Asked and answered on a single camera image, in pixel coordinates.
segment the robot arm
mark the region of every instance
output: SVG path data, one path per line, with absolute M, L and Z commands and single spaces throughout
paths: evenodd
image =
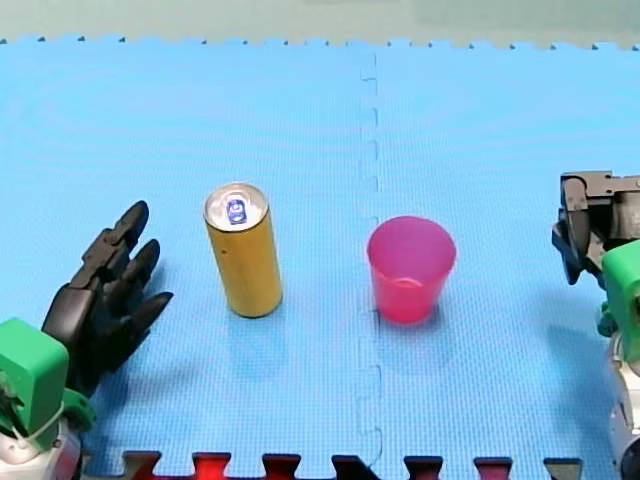
M 18 319 L 0 324 L 0 480 L 78 478 L 79 435 L 95 422 L 89 398 L 172 298 L 144 298 L 160 255 L 156 240 L 130 259 L 148 217 L 138 202 L 97 236 L 41 330 Z
M 598 330 L 611 337 L 609 440 L 620 476 L 634 480 L 640 478 L 640 176 L 562 175 L 561 203 L 552 242 L 567 281 L 573 285 L 587 271 L 607 294 Z

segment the gold can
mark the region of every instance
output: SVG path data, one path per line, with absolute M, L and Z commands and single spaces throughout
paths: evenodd
M 204 218 L 229 307 L 262 317 L 282 301 L 267 197 L 246 183 L 231 183 L 205 202 Z

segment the foam puzzle mat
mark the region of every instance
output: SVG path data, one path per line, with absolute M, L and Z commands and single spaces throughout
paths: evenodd
M 297 478 L 349 458 L 404 479 L 427 457 L 445 480 L 481 458 L 514 480 L 549 478 L 549 458 L 614 478 L 603 294 L 566 284 L 550 236 L 562 172 L 639 173 L 640 52 L 38 40 L 0 45 L 0 318 L 39 326 L 138 199 L 141 241 L 162 247 L 150 289 L 175 293 L 93 398 L 88 477 L 152 451 L 156 475 L 210 452 L 238 478 L 265 454 L 295 455 Z M 258 321 L 228 311 L 202 218 L 232 180 L 273 210 L 285 300 Z M 364 250 L 406 213 L 447 228 L 458 259 L 433 321 L 399 330 Z

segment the cup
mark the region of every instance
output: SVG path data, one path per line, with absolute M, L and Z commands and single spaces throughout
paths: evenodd
M 437 223 L 402 216 L 376 228 L 367 255 L 378 311 L 393 323 L 413 324 L 432 312 L 455 263 L 456 247 Z

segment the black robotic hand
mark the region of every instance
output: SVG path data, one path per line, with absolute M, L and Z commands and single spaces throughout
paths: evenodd
M 640 176 L 614 177 L 609 171 L 565 173 L 561 208 L 552 242 L 562 255 L 567 281 L 582 271 L 602 278 L 602 256 L 640 238 Z
M 145 299 L 160 256 L 157 240 L 129 258 L 148 218 L 147 204 L 137 202 L 98 235 L 80 270 L 56 293 L 42 326 L 69 352 L 67 387 L 87 397 L 104 373 L 117 370 L 136 351 L 173 296 L 164 292 Z

